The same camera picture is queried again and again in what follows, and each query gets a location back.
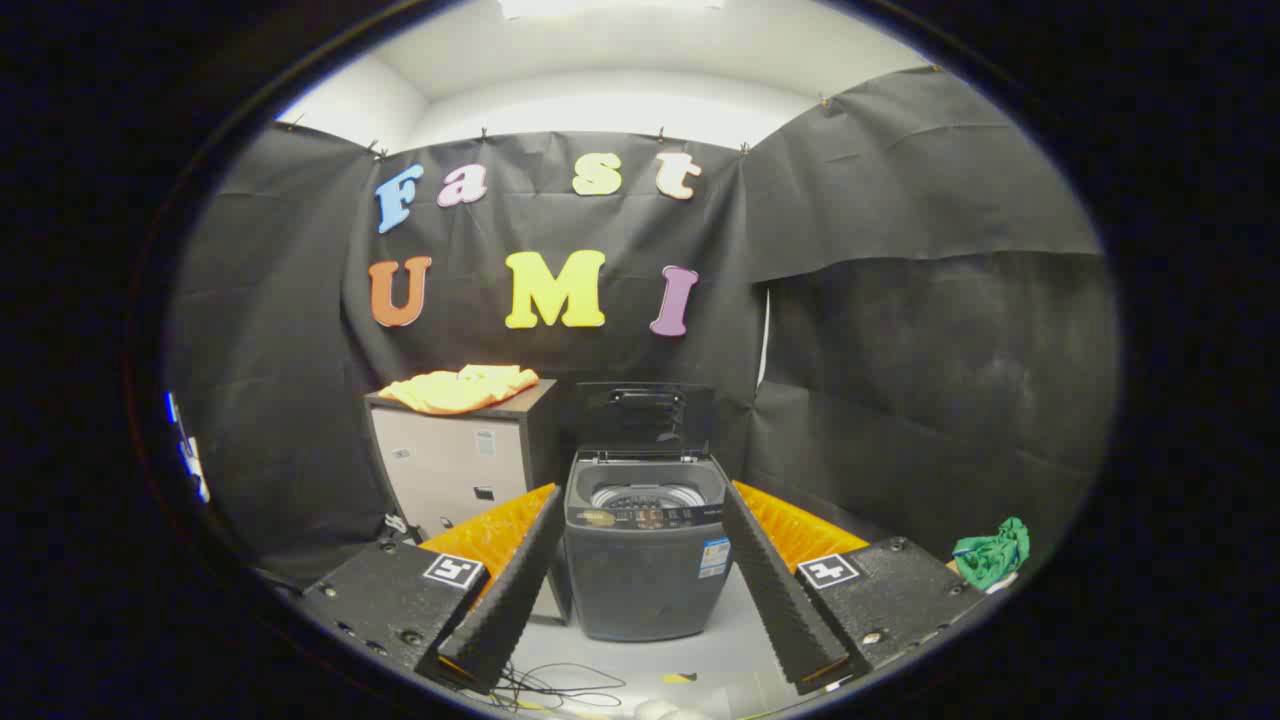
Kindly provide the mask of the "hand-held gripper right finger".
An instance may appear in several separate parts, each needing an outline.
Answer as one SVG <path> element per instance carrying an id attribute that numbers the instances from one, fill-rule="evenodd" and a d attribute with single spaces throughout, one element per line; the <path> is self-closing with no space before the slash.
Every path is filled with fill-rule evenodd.
<path id="1" fill-rule="evenodd" d="M 723 521 L 780 667 L 801 693 L 900 664 L 986 601 L 908 538 L 869 542 L 739 482 Z"/>

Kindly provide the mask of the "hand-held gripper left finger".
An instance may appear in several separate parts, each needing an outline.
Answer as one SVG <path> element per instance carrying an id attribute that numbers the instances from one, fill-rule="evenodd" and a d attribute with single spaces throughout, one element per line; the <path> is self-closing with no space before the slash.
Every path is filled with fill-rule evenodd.
<path id="1" fill-rule="evenodd" d="M 421 544 L 381 539 L 300 597 L 300 611 L 397 676 L 490 692 L 564 530 L 564 488 L 530 491 Z"/>

